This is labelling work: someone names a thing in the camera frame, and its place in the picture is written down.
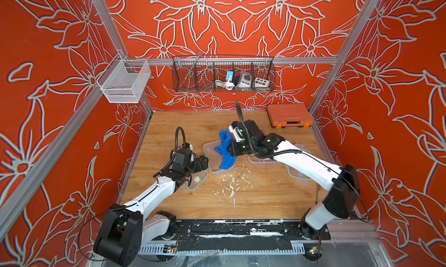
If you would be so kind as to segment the blue cloth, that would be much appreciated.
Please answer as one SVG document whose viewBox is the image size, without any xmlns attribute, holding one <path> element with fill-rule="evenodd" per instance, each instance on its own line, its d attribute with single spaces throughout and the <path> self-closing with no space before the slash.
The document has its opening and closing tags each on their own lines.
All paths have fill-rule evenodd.
<svg viewBox="0 0 446 267">
<path fill-rule="evenodd" d="M 234 157 L 229 151 L 228 147 L 233 142 L 233 137 L 230 131 L 223 130 L 219 132 L 220 145 L 215 147 L 215 151 L 221 156 L 220 169 L 228 170 L 232 168 L 236 163 L 236 157 Z"/>
</svg>

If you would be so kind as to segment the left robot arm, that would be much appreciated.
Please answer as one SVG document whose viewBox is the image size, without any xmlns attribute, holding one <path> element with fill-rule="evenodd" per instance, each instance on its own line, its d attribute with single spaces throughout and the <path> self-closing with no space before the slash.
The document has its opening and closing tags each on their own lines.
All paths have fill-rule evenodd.
<svg viewBox="0 0 446 267">
<path fill-rule="evenodd" d="M 182 185 L 190 186 L 193 174 L 205 171 L 208 166 L 208 158 L 204 155 L 198 157 L 191 144 L 176 143 L 169 162 L 154 174 L 154 184 L 130 202 L 114 204 L 103 212 L 105 218 L 96 237 L 93 253 L 102 256 L 102 261 L 112 261 L 127 267 L 147 242 L 157 237 L 180 240 L 181 233 L 177 229 L 175 215 L 163 210 L 153 217 L 150 214 Z"/>
</svg>

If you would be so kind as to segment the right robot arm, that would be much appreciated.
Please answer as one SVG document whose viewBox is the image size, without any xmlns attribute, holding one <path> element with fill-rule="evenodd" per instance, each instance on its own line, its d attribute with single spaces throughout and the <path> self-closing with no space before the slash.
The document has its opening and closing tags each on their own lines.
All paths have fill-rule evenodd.
<svg viewBox="0 0 446 267">
<path fill-rule="evenodd" d="M 232 156 L 253 154 L 261 160 L 273 159 L 299 171 L 328 192 L 323 201 L 310 208 L 300 220 L 298 229 L 303 238 L 316 238 L 334 219 L 349 219 L 360 200 L 360 183 L 354 167 L 326 162 L 276 133 L 265 135 L 254 121 L 243 119 L 239 103 L 236 103 L 236 110 L 239 120 L 229 127 L 235 138 L 228 147 Z"/>
</svg>

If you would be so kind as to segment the clear lunch box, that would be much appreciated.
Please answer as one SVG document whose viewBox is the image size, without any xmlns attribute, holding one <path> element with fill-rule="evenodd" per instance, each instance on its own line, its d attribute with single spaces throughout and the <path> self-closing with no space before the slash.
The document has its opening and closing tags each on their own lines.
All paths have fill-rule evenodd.
<svg viewBox="0 0 446 267">
<path fill-rule="evenodd" d="M 273 166 L 280 166 L 282 165 L 281 162 L 278 162 L 276 160 L 266 158 L 266 159 L 260 159 L 253 155 L 247 156 L 247 161 L 254 167 L 273 167 Z"/>
</svg>

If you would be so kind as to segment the clear lunch box lid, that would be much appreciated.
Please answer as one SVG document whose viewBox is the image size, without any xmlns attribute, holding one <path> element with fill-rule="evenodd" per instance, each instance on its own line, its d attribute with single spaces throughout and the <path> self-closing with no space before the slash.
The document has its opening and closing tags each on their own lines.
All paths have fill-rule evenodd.
<svg viewBox="0 0 446 267">
<path fill-rule="evenodd" d="M 304 175 L 302 172 L 298 171 L 296 168 L 285 165 L 288 175 L 297 182 L 307 183 L 312 182 L 312 179 Z"/>
</svg>

